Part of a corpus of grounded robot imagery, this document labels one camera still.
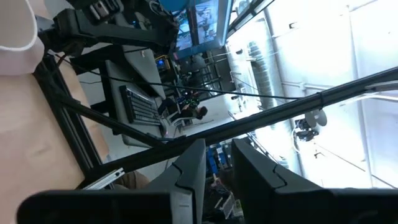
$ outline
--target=black metal frame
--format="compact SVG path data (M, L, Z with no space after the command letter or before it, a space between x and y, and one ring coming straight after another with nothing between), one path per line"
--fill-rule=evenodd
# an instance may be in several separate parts
M130 172L179 156L196 139L205 139L206 145L209 146L241 134L249 133L258 128L361 95L368 91L366 87L369 85L397 80L398 67L342 84L192 136L178 138L174 141L169 141L167 144L104 116L95 110L87 108L77 100L74 100L52 56L48 55L44 57L34 75L86 177L85 181L81 184L81 186L84 186L115 169L123 168L125 172ZM107 164L102 164L90 134L80 116L92 119L119 133L142 141L153 148Z

